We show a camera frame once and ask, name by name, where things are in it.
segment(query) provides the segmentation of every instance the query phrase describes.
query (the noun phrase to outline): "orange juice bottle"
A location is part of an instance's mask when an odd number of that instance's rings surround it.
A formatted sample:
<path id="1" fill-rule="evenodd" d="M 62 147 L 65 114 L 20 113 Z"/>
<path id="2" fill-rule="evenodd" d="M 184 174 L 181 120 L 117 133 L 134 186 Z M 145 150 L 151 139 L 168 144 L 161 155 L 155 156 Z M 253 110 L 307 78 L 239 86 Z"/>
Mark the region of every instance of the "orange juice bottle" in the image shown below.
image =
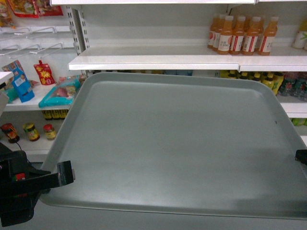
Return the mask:
<path id="1" fill-rule="evenodd" d="M 213 43 L 214 43 L 214 36 L 215 36 L 215 30 L 217 27 L 217 24 L 219 22 L 219 14 L 215 13 L 213 16 L 213 23 L 210 26 L 210 31 L 209 31 L 209 43 L 208 43 L 208 48 L 212 49 L 213 48 Z"/>
<path id="2" fill-rule="evenodd" d="M 232 21 L 233 16 L 226 16 L 224 27 L 221 31 L 219 47 L 217 49 L 218 54 L 226 55 L 229 53 L 232 37 Z"/>
<path id="3" fill-rule="evenodd" d="M 225 22 L 225 14 L 220 14 L 219 17 L 219 22 L 217 24 L 217 27 L 215 29 L 215 36 L 214 36 L 214 43 L 213 43 L 213 50 L 216 52 L 218 47 L 219 47 L 219 43 L 220 43 L 220 35 L 221 35 L 221 31 L 224 27 L 224 22 Z"/>
<path id="4" fill-rule="evenodd" d="M 244 22 L 244 27 L 243 27 L 243 29 L 244 29 L 244 37 L 243 37 L 243 41 L 242 41 L 241 50 L 243 49 L 246 33 L 247 33 L 248 29 L 250 28 L 250 19 L 251 19 L 250 15 L 246 15 L 245 22 Z"/>
<path id="5" fill-rule="evenodd" d="M 263 32 L 261 39 L 260 48 L 258 51 L 259 55 L 267 56 L 270 54 L 274 38 L 277 33 L 278 17 L 271 17 L 271 21 L 268 27 Z"/>
<path id="6" fill-rule="evenodd" d="M 259 36 L 258 36 L 257 42 L 256 42 L 256 44 L 255 44 L 255 51 L 256 51 L 256 52 L 259 51 L 260 42 L 261 42 L 261 39 L 262 39 L 262 37 L 263 37 L 263 31 L 264 31 L 263 25 L 264 25 L 264 20 L 265 20 L 265 15 L 262 15 L 262 16 L 261 16 L 261 20 L 260 20 L 260 25 L 259 25 L 259 28 L 258 28 Z"/>
<path id="7" fill-rule="evenodd" d="M 236 20 L 236 26 L 232 31 L 232 42 L 229 49 L 229 53 L 232 55 L 240 53 L 242 41 L 244 38 L 244 22 L 245 16 L 238 16 Z"/>
<path id="8" fill-rule="evenodd" d="M 258 39 L 259 35 L 259 24 L 260 24 L 260 17 L 253 17 L 252 24 L 248 31 L 246 32 L 246 38 L 243 45 L 242 54 L 243 55 L 253 55 L 255 50 L 255 44 Z"/>

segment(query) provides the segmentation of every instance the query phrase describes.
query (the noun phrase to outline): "blue package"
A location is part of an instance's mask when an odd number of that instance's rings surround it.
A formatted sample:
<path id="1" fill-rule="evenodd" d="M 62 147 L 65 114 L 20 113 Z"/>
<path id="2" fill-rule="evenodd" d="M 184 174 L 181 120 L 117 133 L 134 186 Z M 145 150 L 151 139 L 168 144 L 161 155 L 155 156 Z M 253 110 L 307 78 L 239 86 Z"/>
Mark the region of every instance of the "blue package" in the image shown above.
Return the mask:
<path id="1" fill-rule="evenodd" d="M 57 85 L 47 93 L 47 95 L 38 103 L 38 107 L 43 108 L 46 106 L 71 104 L 75 93 L 81 86 L 79 78 L 79 75 L 62 78 L 63 81 L 57 83 Z"/>
<path id="2" fill-rule="evenodd" d="M 20 62 L 18 60 L 10 63 L 9 65 L 2 67 L 4 71 L 11 71 L 14 74 L 14 78 L 12 81 L 12 85 L 16 90 L 20 101 L 27 102 L 34 98 L 34 93 L 30 82 L 28 81 L 24 69 L 22 68 Z"/>

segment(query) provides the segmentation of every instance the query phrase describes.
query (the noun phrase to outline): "product label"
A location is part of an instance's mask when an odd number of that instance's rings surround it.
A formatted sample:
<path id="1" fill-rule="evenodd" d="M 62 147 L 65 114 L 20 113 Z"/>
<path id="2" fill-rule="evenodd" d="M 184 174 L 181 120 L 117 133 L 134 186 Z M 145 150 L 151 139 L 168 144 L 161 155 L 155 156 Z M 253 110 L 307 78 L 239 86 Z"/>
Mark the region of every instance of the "product label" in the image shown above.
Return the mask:
<path id="1" fill-rule="evenodd" d="M 228 51 L 231 45 L 231 37 L 231 35 L 221 35 L 218 50 Z"/>
<path id="2" fill-rule="evenodd" d="M 221 35 L 220 33 L 215 33 L 214 44 L 213 44 L 214 48 L 218 48 L 219 47 L 220 35 Z"/>
<path id="3" fill-rule="evenodd" d="M 258 36 L 246 36 L 243 51 L 254 52 Z"/>
<path id="4" fill-rule="evenodd" d="M 232 36 L 231 51 L 240 51 L 244 36 Z"/>
<path id="5" fill-rule="evenodd" d="M 261 44 L 260 51 L 261 52 L 270 52 L 274 38 L 275 37 L 263 36 L 262 39 L 261 39 L 261 42 L 260 42 L 260 44 Z"/>
<path id="6" fill-rule="evenodd" d="M 260 34 L 258 36 L 257 42 L 255 44 L 255 49 L 259 49 L 260 48 L 260 45 L 262 44 L 262 39 L 263 39 L 263 34 Z"/>
<path id="7" fill-rule="evenodd" d="M 213 46 L 213 44 L 214 44 L 214 37 L 215 37 L 215 32 L 214 31 L 209 31 L 209 43 L 208 43 L 208 45 Z"/>

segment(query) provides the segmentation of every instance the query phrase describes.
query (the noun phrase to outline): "hanging product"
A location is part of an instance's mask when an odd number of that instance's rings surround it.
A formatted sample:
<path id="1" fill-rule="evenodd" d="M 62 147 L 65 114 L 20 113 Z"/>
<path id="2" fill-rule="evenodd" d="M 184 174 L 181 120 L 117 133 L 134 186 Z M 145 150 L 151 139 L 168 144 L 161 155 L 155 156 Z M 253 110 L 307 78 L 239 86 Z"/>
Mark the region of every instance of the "hanging product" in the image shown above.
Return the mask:
<path id="1" fill-rule="evenodd" d="M 20 62 L 16 60 L 15 62 L 10 63 L 7 66 L 2 67 L 4 71 L 11 71 L 14 74 L 12 85 L 16 90 L 20 101 L 27 102 L 34 98 L 34 93 L 30 82 L 28 81 L 24 69 L 21 66 Z"/>
<path id="2" fill-rule="evenodd" d="M 243 45 L 242 54 L 243 55 L 253 55 L 255 50 L 255 44 L 257 42 L 259 36 L 259 24 L 260 24 L 260 17 L 253 17 L 252 18 L 252 25 L 248 29 L 246 33 L 246 38 Z"/>
<path id="3" fill-rule="evenodd" d="M 213 23 L 210 26 L 209 43 L 208 43 L 208 46 L 207 46 L 209 49 L 213 48 L 214 37 L 215 37 L 215 30 L 216 30 L 217 24 L 219 22 L 219 17 L 220 17 L 220 15 L 218 13 L 215 13 L 214 16 L 213 16 Z"/>
<path id="4" fill-rule="evenodd" d="M 39 16 L 62 16 L 60 6 L 51 6 L 50 0 L 35 0 Z"/>
<path id="5" fill-rule="evenodd" d="M 229 53 L 232 38 L 232 21 L 233 16 L 226 16 L 223 29 L 220 35 L 219 47 L 217 50 L 218 54 L 226 55 Z"/>
<path id="6" fill-rule="evenodd" d="M 37 8 L 33 0 L 7 0 L 13 13 L 22 18 L 38 18 Z"/>
<path id="7" fill-rule="evenodd" d="M 0 0 L 0 27 L 15 28 L 5 0 Z"/>
<path id="8" fill-rule="evenodd" d="M 238 16 L 236 20 L 236 26 L 232 32 L 232 41 L 229 49 L 229 53 L 232 55 L 237 55 L 240 53 L 244 38 L 244 22 L 245 16 Z"/>
<path id="9" fill-rule="evenodd" d="M 52 77 L 52 72 L 48 64 L 43 64 L 42 60 L 38 61 L 39 64 L 35 64 L 34 68 L 39 76 L 39 80 L 42 85 L 51 85 L 54 84 L 55 81 Z"/>
<path id="10" fill-rule="evenodd" d="M 271 17 L 268 27 L 264 30 L 258 54 L 267 56 L 271 52 L 272 44 L 277 33 L 278 17 Z"/>

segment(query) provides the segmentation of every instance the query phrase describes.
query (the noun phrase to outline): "red snack bag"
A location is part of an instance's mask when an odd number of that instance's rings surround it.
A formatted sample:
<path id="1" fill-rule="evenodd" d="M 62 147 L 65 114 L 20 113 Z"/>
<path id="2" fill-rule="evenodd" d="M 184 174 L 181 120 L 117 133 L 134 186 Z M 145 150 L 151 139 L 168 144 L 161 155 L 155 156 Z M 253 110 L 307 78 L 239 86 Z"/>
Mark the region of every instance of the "red snack bag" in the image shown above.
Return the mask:
<path id="1" fill-rule="evenodd" d="M 62 16 L 60 6 L 50 6 L 50 0 L 35 0 L 39 16 Z"/>
<path id="2" fill-rule="evenodd" d="M 43 64 L 42 60 L 38 61 L 39 64 L 34 65 L 35 70 L 39 76 L 39 80 L 42 85 L 51 85 L 54 84 L 55 81 L 52 77 L 52 72 L 48 64 Z"/>
<path id="3" fill-rule="evenodd" d="M 38 18 L 36 5 L 33 0 L 8 0 L 13 13 L 22 18 Z"/>

